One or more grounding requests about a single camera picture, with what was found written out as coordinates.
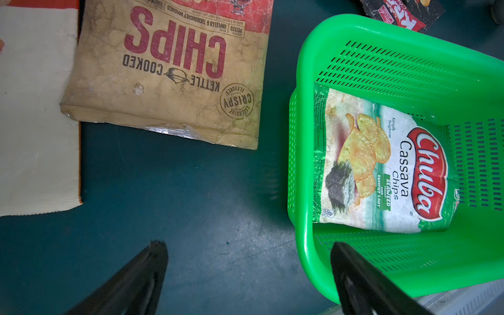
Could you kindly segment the green Chuba cassava chips bag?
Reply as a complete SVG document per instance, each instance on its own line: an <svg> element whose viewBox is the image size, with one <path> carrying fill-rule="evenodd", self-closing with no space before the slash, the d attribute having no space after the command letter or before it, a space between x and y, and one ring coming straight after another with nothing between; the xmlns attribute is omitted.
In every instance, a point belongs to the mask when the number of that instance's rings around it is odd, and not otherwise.
<svg viewBox="0 0 504 315"><path fill-rule="evenodd" d="M459 205L445 128L328 87L314 88L315 223L446 230Z"/></svg>

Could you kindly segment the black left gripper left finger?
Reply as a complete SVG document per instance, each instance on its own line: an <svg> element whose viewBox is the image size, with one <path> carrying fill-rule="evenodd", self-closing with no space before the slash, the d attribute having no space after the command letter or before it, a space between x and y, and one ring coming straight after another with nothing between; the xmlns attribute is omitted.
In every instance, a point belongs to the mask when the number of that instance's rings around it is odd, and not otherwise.
<svg viewBox="0 0 504 315"><path fill-rule="evenodd" d="M155 314L168 262L166 244L152 241L67 314Z"/></svg>

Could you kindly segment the black red Krax chips bag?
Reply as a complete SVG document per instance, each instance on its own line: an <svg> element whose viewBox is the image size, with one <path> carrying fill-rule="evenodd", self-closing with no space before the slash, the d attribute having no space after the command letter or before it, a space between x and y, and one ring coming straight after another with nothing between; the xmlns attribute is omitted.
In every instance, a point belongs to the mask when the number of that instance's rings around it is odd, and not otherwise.
<svg viewBox="0 0 504 315"><path fill-rule="evenodd" d="M364 12L375 20L425 33L445 12L436 0L360 0Z"/></svg>

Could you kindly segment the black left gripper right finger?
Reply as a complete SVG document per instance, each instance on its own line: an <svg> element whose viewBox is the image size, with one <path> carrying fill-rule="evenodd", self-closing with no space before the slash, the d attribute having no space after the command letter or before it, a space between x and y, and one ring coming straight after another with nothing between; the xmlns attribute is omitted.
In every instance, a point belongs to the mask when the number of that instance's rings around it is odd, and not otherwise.
<svg viewBox="0 0 504 315"><path fill-rule="evenodd" d="M349 244L336 242L331 266L344 314L430 314Z"/></svg>

